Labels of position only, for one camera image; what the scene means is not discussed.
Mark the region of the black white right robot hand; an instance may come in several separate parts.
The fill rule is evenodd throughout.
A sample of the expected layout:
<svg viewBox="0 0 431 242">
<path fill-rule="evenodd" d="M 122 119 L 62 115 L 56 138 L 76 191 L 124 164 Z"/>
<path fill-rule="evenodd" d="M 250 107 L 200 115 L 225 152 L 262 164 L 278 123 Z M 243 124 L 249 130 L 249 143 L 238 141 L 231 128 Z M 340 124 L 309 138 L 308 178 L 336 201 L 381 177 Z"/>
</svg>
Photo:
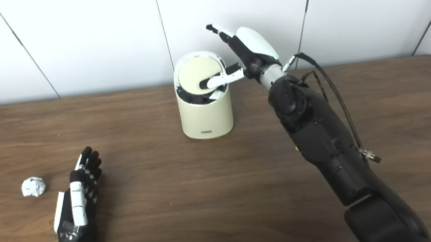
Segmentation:
<svg viewBox="0 0 431 242">
<path fill-rule="evenodd" d="M 266 89 L 270 89 L 285 72 L 279 56 L 270 43 L 255 30 L 238 28 L 232 33 L 217 24 L 208 24 L 206 29 L 212 31 L 226 43 L 241 63 L 227 67 L 210 78 L 201 80 L 199 87 L 203 90 L 236 82 L 242 78 L 255 79 Z"/>
</svg>

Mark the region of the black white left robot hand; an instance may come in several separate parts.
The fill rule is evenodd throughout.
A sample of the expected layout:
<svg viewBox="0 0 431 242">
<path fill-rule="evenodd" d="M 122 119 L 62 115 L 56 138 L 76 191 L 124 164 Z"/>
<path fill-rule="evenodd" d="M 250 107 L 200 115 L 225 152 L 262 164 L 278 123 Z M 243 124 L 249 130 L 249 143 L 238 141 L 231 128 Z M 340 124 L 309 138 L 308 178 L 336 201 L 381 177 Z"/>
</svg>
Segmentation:
<svg viewBox="0 0 431 242">
<path fill-rule="evenodd" d="M 102 175 L 99 152 L 87 146 L 69 175 L 69 189 L 57 206 L 58 242 L 95 242 L 98 235 L 96 203 Z"/>
</svg>

